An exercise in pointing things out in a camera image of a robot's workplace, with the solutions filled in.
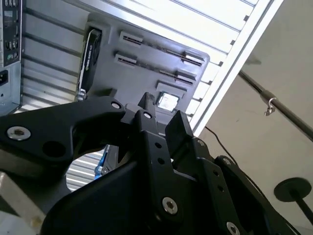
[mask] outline white wall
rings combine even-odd
[[[285,0],[253,54],[261,65],[244,71],[272,91],[313,126],[313,1]],[[278,201],[274,187],[284,179],[303,177],[313,183],[313,143],[278,112],[264,117],[266,105],[241,78],[236,78],[207,126],[291,223],[313,226],[295,203]],[[200,138],[213,156],[225,154],[204,130]],[[313,193],[305,198],[313,209]]]
[[[302,228],[302,227],[295,227],[298,232],[301,233],[301,235],[313,235],[313,230],[310,230],[310,229],[305,229],[305,228]]]

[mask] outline robotic arm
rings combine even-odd
[[[295,234],[231,159],[210,156],[186,114],[163,138],[154,97],[138,105],[106,96],[0,117],[0,209],[41,235]],[[70,193],[71,162],[106,144],[129,161]]]

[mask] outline metal bar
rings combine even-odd
[[[313,212],[305,201],[299,196],[299,193],[295,190],[290,191],[290,195],[294,198],[295,202],[298,204],[303,214],[307,217],[310,223],[313,225]]]
[[[245,74],[242,70],[238,74],[248,85],[250,85],[257,93],[260,94],[262,100],[274,106],[285,118],[287,118],[295,127],[297,127],[306,137],[313,142],[313,129],[305,123],[301,118],[294,114],[284,104],[282,104],[276,96],[265,90],[260,84]]]
[[[264,88],[254,81],[249,75],[244,73],[242,70],[239,71],[238,74],[249,86],[251,86],[257,93],[261,94],[261,92],[264,90]]]
[[[0,197],[36,232],[40,233],[45,214],[4,172],[0,171]]]

